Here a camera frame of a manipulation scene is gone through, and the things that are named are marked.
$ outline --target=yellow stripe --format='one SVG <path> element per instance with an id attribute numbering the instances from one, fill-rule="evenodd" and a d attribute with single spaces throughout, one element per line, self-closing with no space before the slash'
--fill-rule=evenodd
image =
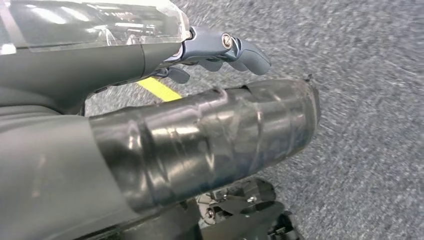
<path id="1" fill-rule="evenodd" d="M 164 102 L 174 101 L 181 98 L 178 93 L 153 77 L 138 81 L 138 85 L 142 86 L 156 97 L 162 99 Z"/>

